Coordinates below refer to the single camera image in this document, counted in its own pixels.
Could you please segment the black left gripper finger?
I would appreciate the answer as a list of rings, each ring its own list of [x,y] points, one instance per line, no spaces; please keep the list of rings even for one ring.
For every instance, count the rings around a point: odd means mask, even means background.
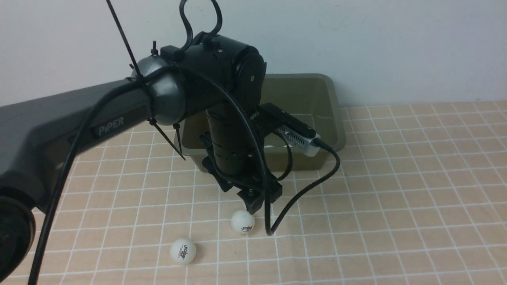
[[[246,194],[243,197],[243,202],[248,213],[254,215],[263,206],[264,196],[261,194]]]

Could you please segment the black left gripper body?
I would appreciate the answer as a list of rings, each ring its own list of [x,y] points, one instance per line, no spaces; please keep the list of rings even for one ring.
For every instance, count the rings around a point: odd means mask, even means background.
[[[202,160],[202,168],[215,178],[218,185],[224,192],[236,187],[240,189],[240,193],[238,195],[243,200],[264,197],[265,191],[261,180],[261,174],[260,171],[256,169],[255,163],[252,161],[247,162],[246,169],[243,173],[232,177],[225,174],[219,174],[219,170],[217,170],[214,165],[214,158],[209,156]]]

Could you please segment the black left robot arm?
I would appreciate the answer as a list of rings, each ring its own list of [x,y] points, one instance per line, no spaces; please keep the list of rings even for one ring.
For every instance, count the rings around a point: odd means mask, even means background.
[[[130,78],[1,107],[1,280],[23,262],[36,236],[32,210],[45,216],[43,252],[71,165],[79,154],[143,121],[177,125],[206,112],[205,166],[222,190],[237,186],[255,213],[275,202],[281,184],[261,145],[266,62],[231,38],[201,32],[184,47],[165,46],[133,66]]]

